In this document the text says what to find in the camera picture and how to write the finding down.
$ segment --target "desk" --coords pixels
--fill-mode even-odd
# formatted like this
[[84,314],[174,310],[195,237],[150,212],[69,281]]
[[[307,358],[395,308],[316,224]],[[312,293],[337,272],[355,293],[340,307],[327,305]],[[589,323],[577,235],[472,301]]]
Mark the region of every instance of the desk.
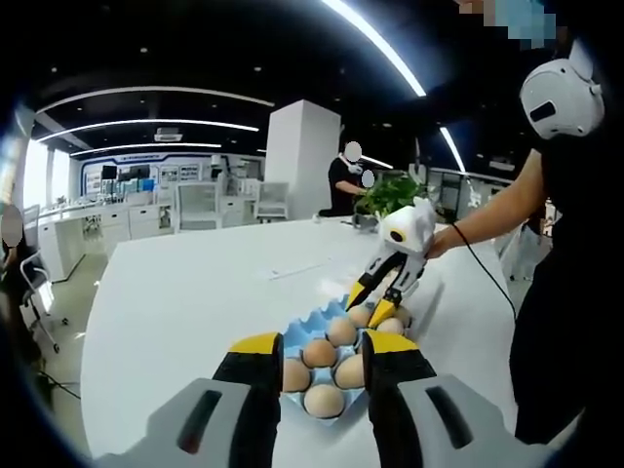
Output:
[[[82,412],[93,456],[129,449],[144,436],[148,416],[192,380],[211,377],[235,341],[282,332],[327,303],[319,284],[363,270],[377,242],[334,219],[121,244],[101,279],[83,352]],[[474,250],[505,288],[492,244]],[[274,269],[292,274],[271,279]],[[425,275],[429,269],[445,288],[420,340],[425,356],[439,373],[454,373],[501,407],[511,429],[508,302],[467,249],[432,260]],[[282,404],[275,468],[378,466],[364,414],[342,438],[328,441],[316,421],[293,411],[303,416]]]

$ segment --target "potted plant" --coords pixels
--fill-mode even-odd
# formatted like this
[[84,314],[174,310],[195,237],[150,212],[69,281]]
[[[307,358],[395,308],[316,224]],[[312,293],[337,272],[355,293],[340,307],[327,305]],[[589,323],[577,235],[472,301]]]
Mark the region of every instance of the potted plant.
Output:
[[356,227],[374,227],[396,210],[413,205],[414,197],[426,198],[427,187],[405,173],[379,180],[356,203],[353,224]]

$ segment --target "ceiling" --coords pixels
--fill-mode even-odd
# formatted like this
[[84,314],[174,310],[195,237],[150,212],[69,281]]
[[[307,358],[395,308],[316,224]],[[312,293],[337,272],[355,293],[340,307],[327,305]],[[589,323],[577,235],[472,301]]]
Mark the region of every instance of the ceiling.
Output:
[[[441,126],[450,129],[469,171],[490,172],[492,157],[526,157],[530,133],[518,89],[551,51],[524,51],[500,28],[483,27],[481,17],[460,15],[452,0],[344,2],[396,50],[427,97],[416,97],[376,46],[322,0],[47,2],[38,8],[51,34],[29,57],[27,95],[35,109],[85,93],[148,86],[214,90],[274,105],[173,91],[107,94],[45,110],[33,137],[49,135],[51,127],[129,119],[217,121],[258,131],[175,127],[182,141],[261,156],[270,113],[305,98],[342,116],[344,141],[355,139],[365,154],[397,167],[413,158],[419,137],[432,164],[456,169]],[[162,126],[111,126],[46,144],[74,153],[147,143]],[[129,150],[77,157],[120,152]]]

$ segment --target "robotic hand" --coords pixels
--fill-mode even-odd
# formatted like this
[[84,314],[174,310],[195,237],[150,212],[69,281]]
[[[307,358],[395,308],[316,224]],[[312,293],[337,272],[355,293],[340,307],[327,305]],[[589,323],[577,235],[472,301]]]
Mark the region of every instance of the robotic hand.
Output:
[[[103,468],[270,468],[280,422],[283,338],[232,348],[213,379],[198,379],[148,420],[127,452]],[[382,468],[537,468],[551,451],[509,434],[500,410],[452,376],[436,376],[416,344],[367,331],[365,384]]]
[[424,271],[425,255],[436,227],[436,213],[428,200],[416,197],[414,204],[381,221],[379,250],[349,294],[347,310],[364,302],[392,269],[400,268],[399,275],[376,304],[369,327],[374,328],[394,315],[401,301],[416,290]]

